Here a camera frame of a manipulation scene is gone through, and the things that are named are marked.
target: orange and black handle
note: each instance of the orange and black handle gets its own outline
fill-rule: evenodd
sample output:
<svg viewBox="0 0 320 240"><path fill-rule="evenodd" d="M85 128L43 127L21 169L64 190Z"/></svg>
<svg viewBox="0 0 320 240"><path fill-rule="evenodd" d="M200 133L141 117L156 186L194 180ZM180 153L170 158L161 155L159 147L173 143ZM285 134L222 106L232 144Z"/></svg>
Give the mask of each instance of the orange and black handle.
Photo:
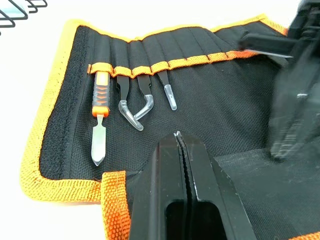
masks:
<svg viewBox="0 0 320 240"><path fill-rule="evenodd" d="M97 71L94 78L92 115L109 115L110 102L110 74L108 72Z"/></svg>

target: tool pouch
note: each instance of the tool pouch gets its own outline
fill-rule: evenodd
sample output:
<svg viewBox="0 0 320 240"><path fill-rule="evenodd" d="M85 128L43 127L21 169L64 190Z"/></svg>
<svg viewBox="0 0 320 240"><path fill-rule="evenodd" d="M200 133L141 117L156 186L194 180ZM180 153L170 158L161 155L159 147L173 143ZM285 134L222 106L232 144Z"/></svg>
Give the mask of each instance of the tool pouch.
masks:
<svg viewBox="0 0 320 240"><path fill-rule="evenodd" d="M258 239L289 239L320 230L320 168L312 157L275 162L265 150L274 78L280 65L238 50L246 32L286 30L260 15L207 29L179 26L135 39L80 20L65 25L22 160L26 195L51 202L101 202L105 236L128 239L135 190L157 143L182 131L203 141L231 177ZM172 111L157 72L166 70ZM91 159L96 72L108 72L106 155ZM154 108L134 129L118 110L115 78L130 77L131 112L145 104L136 77L150 75ZM315 150L310 145L306 151ZM319 239L319 233L299 239Z"/></svg>

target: white surface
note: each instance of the white surface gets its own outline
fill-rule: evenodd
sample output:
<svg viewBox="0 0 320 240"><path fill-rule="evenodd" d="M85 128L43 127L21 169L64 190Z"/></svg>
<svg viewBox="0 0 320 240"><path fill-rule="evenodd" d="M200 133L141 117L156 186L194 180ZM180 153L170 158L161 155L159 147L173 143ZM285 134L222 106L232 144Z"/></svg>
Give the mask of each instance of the white surface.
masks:
<svg viewBox="0 0 320 240"><path fill-rule="evenodd" d="M261 13L289 26L298 3L299 0L49 0L47 8L30 14L28 20L17 21L15 28L0 28L0 239L103 240L105 236L100 205L33 201L19 186L24 147L66 20L83 19L108 32L134 38L179 24L211 28Z"/></svg>

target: orange elastic strap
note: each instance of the orange elastic strap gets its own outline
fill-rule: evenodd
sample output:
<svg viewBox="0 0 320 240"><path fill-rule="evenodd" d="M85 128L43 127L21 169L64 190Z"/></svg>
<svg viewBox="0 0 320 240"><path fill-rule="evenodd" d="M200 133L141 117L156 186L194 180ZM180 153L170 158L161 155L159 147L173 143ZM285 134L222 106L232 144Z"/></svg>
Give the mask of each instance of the orange elastic strap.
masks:
<svg viewBox="0 0 320 240"><path fill-rule="evenodd" d="M126 194L126 172L105 172L101 182L101 207L105 239L127 240L130 215Z"/></svg>
<svg viewBox="0 0 320 240"><path fill-rule="evenodd" d="M289 240L320 240L320 231L316 233L311 233L308 235L297 236L294 238L290 238Z"/></svg>

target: pry tool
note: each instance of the pry tool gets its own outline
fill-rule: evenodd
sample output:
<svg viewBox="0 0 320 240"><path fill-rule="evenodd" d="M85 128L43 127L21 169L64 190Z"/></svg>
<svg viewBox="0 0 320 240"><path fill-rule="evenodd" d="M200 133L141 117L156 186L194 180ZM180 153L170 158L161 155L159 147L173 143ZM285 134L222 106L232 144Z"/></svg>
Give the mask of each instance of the pry tool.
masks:
<svg viewBox="0 0 320 240"><path fill-rule="evenodd" d="M169 84L167 70L159 71L157 74L158 74L160 81L163 85L164 92L165 92L166 97L168 98L171 109L173 111L177 110L177 104L176 104L176 100L174 97L174 93L172 92L171 85Z"/></svg>
<svg viewBox="0 0 320 240"><path fill-rule="evenodd" d="M142 74L137 76L138 78L138 84L139 88L144 95L144 100L146 101L145 106L136 114L134 115L134 118L136 120L139 120L144 115L146 115L150 110L154 107L154 96L152 96L150 87L151 87L151 81L150 77L147 74Z"/></svg>
<svg viewBox="0 0 320 240"><path fill-rule="evenodd" d="M128 76L118 75L116 77L116 88L120 93L120 102L118 105L120 113L128 120L128 122L134 126L137 130L142 131L144 126L138 122L127 106L127 96L129 93L130 80Z"/></svg>
<svg viewBox="0 0 320 240"><path fill-rule="evenodd" d="M109 115L110 75L108 72L96 72L94 78L92 115L98 124L93 127L91 157L96 166L106 156L106 128L102 126L103 119Z"/></svg>

